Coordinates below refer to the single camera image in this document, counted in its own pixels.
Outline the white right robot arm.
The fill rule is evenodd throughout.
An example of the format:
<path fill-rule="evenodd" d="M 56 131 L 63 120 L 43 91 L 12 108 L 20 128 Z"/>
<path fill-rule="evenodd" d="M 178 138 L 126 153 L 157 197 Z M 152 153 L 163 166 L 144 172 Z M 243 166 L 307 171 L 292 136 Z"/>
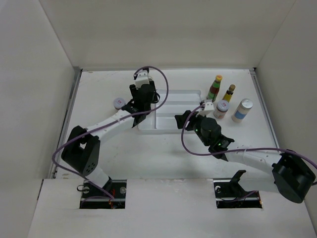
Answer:
<path fill-rule="evenodd" d="M 248 178 L 245 170 L 238 170 L 223 185 L 215 185 L 221 198 L 238 200 L 255 191 L 268 191 L 279 193 L 291 202 L 302 203 L 316 184 L 316 176 L 306 164 L 307 159 L 292 150 L 241 145 L 223 135 L 216 120 L 202 112 L 187 110 L 182 115 L 175 115 L 175 120 L 179 130 L 193 131 L 199 137 L 208 148 L 207 156 L 243 164 L 266 174 L 265 177 Z"/>

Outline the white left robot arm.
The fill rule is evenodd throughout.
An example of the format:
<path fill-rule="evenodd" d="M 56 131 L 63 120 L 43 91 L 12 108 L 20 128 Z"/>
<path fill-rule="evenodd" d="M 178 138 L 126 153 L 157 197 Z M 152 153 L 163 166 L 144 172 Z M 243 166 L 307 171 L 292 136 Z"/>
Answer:
<path fill-rule="evenodd" d="M 102 198 L 109 196 L 112 179 L 99 165 L 100 146 L 144 121 L 151 110 L 151 104 L 159 100 L 152 80 L 140 88 L 130 85 L 130 92 L 132 99 L 113 116 L 91 127 L 74 127 L 67 140 L 72 143 L 65 146 L 61 154 L 62 160 L 74 171 L 95 184 L 94 192 Z"/>

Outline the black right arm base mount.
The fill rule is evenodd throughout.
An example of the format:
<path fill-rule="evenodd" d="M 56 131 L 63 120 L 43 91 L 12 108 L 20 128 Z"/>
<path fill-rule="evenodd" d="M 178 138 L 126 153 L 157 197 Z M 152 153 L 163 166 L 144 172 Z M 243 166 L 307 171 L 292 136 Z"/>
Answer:
<path fill-rule="evenodd" d="M 245 191 L 238 183 L 245 172 L 245 170 L 239 170 L 232 178 L 213 180 L 215 202 L 218 209 L 262 209 L 259 192 Z"/>

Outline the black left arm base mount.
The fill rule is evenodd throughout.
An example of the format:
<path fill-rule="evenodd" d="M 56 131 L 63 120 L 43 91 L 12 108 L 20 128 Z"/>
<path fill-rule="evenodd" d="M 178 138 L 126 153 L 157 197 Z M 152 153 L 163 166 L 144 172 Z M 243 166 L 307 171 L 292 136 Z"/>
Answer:
<path fill-rule="evenodd" d="M 80 209 L 124 209 L 127 194 L 127 180 L 113 180 L 107 185 L 106 190 L 112 197 L 100 191 L 87 181 L 77 186 L 77 191 L 81 193 Z"/>

